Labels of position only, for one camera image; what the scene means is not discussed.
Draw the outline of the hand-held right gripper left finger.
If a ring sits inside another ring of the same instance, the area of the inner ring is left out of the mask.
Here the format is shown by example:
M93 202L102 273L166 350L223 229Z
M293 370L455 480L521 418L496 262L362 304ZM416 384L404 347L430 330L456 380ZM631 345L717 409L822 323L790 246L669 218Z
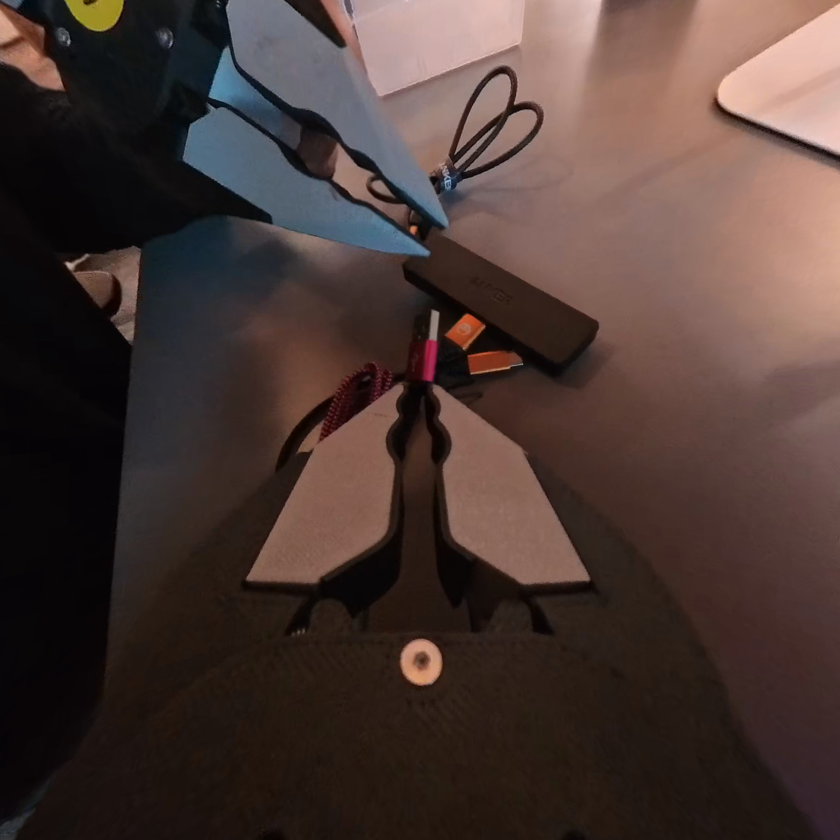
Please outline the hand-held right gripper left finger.
M316 444L254 564L247 585L322 585L386 546L400 490L392 437L404 385Z

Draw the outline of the clear plastic box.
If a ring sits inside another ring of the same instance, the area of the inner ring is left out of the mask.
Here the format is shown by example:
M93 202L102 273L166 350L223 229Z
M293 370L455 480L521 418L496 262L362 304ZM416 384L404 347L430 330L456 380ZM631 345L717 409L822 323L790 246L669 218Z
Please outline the clear plastic box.
M351 1L380 97L498 55L522 40L524 1Z

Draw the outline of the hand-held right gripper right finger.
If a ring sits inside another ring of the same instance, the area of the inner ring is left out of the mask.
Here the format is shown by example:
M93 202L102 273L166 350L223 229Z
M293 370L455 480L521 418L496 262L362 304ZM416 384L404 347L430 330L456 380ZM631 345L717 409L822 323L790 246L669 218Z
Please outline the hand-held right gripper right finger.
M589 585L525 450L441 387L428 396L448 544L516 586Z

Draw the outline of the black braided cable orange plugs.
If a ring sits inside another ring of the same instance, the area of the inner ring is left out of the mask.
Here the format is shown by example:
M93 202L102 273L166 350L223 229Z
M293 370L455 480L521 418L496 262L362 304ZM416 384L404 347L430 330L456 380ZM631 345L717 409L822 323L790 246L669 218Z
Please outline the black braided cable orange plugs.
M470 385L479 376L507 373L522 366L523 359L514 350L470 351L486 329L485 323L466 314L442 337L420 341L423 371L433 372L434 383L450 392ZM284 469L308 440L317 444L329 437L404 379L405 373L394 373L376 363L346 375L330 397L315 405L292 428L280 448L276 470Z

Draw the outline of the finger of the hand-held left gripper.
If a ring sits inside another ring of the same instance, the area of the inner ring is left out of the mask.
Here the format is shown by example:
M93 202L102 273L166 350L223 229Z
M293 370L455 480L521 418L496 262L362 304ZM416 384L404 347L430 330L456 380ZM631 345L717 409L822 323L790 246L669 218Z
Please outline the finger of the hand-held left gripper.
M279 142L304 172L340 185L312 172L299 151L305 131L325 137L427 226L448 226L428 174L320 2L228 2L226 15L229 41L213 78L210 111L234 112Z
M291 162L279 142L226 108L194 122L184 162L291 232L396 256L426 256L424 243L330 179Z

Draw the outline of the white stand base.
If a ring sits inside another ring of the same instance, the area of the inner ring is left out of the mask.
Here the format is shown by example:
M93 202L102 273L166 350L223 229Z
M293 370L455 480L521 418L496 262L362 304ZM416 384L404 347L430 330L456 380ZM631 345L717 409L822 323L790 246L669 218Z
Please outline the white stand base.
M717 105L747 123L839 156L839 6L724 77Z

